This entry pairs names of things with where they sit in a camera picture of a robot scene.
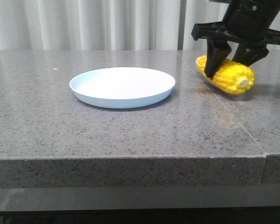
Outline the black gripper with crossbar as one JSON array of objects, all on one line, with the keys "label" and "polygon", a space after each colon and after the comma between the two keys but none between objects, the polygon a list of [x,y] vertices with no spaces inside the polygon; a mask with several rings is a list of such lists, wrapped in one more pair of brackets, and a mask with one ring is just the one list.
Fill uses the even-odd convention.
[{"label": "black gripper with crossbar", "polygon": [[267,44],[280,46],[280,31],[269,28],[279,11],[280,0],[232,0],[222,21],[194,24],[193,39],[207,39],[206,77],[231,53],[227,41],[238,43],[232,60],[247,67],[268,55]]}]

